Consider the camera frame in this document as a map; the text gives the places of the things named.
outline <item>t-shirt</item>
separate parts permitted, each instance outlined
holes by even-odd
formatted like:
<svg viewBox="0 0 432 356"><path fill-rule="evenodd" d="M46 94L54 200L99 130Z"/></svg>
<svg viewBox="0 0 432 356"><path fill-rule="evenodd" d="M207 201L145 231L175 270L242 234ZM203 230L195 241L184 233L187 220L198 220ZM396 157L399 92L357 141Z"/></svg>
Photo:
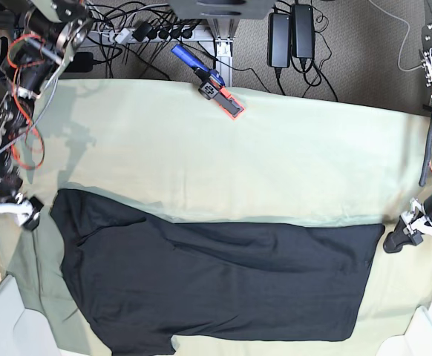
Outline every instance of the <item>t-shirt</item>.
<svg viewBox="0 0 432 356"><path fill-rule="evenodd" d="M171 336L341 341L353 332L383 225L174 224L62 189L62 273L113 355L172 355Z"/></svg>

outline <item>power strip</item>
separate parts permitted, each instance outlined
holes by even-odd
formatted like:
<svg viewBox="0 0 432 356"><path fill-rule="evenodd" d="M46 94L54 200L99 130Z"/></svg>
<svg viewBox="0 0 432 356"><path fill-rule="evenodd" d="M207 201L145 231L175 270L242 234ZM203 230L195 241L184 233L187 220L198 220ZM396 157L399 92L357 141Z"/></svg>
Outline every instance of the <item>power strip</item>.
<svg viewBox="0 0 432 356"><path fill-rule="evenodd" d="M95 42L101 43L101 35L102 35L102 44L103 45L114 45L116 43L119 43L120 45L133 45L138 43L147 43L148 39L145 41L137 41L134 37L132 37L132 33L135 31L134 27L126 27L125 29L122 29L121 32L128 31L130 33L130 36L125 36L125 39L123 42L120 43L120 41L116 40L116 37L120 35L120 33L115 33L113 30L103 30L103 31L91 31L88 35L88 37ZM165 42L168 40L161 39L160 37L157 37L156 39L150 40L150 42ZM213 41L213 35L211 32L211 29L208 25L199 24L196 26L196 28L193 30L193 35L189 39L184 39L183 37L180 37L179 39L171 39L170 42L178 42L178 41L184 41L184 42L206 42L206 41ZM89 39L86 39L81 47L93 47L97 46L98 44L93 43Z"/></svg>

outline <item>floor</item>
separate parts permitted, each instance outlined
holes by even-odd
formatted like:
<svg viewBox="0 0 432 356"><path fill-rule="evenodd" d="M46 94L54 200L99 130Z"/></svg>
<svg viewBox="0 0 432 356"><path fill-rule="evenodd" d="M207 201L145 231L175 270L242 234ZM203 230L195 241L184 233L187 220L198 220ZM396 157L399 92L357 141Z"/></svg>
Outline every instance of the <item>floor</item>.
<svg viewBox="0 0 432 356"><path fill-rule="evenodd" d="M428 115L422 108L423 104L428 103L429 96L423 71L405 73L397 68L399 48L407 31L405 24L383 14L368 0L312 1L313 5L329 19L328 28L323 34L333 54L324 64L323 72L335 88L341 102ZM125 0L94 1L95 4L111 6L124 2ZM146 4L152 2L161 1L145 0ZM374 2L410 23L410 33L402 53L401 64L404 68L419 65L421 28L424 24L423 0ZM308 4L310 0L300 0L300 3ZM316 38L315 58L321 61L330 53L323 39L319 35ZM254 68L271 92L280 93L274 70L266 65L266 42L267 19L240 21L234 41L233 65L239 69ZM150 56L152 46L148 46L144 58ZM169 52L171 47L168 46L159 55L155 65L169 73L172 80L198 83L197 77ZM98 48L84 50L92 51L95 58L102 59ZM211 61L204 57L201 59L211 65ZM143 64L132 55L128 57L127 64L122 63L120 59L114 62L114 74L117 78L138 78L143 68ZM90 73L70 76L103 78L104 70L104 65L97 65ZM162 79L162 76L148 70L143 78ZM301 96L307 88L301 75L292 68L283 70L281 82L290 96ZM250 71L235 71L234 86L263 90ZM334 100L325 83L310 89L307 97Z"/></svg>

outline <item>light green cloth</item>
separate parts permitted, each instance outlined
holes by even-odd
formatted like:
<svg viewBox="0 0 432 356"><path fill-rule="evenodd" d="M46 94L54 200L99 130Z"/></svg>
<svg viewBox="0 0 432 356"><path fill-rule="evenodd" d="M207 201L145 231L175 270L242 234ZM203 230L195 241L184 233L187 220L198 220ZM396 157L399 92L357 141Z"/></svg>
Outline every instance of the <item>light green cloth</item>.
<svg viewBox="0 0 432 356"><path fill-rule="evenodd" d="M174 222L305 226L391 222L418 192L428 119L231 92L246 106L236 121L188 84L59 83L39 124L45 163L22 174L24 191L36 194L46 209L33 236L0 216L0 268L16 277L26 307L45 312L60 348L109 355L60 274L62 239L48 216L58 187L80 187ZM38 154L33 158L39 161ZM374 355L384 339L404 333L415 308L431 297L432 239L426 237L400 254L386 255L380 247L347 341L173 341L179 356Z"/></svg>

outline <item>blue clamp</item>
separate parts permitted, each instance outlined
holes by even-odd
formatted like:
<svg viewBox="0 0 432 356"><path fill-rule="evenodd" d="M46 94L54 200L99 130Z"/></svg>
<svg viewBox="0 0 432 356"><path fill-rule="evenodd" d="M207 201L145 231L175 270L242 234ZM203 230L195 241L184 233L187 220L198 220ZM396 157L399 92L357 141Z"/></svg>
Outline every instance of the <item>blue clamp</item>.
<svg viewBox="0 0 432 356"><path fill-rule="evenodd" d="M220 74L215 69L209 69L207 66L205 66L198 58L193 56L187 49L185 49L181 44L177 44L171 49L171 52L185 62L186 65L188 65L192 70L202 70L215 80L219 85L225 86L223 78L220 76Z"/></svg>

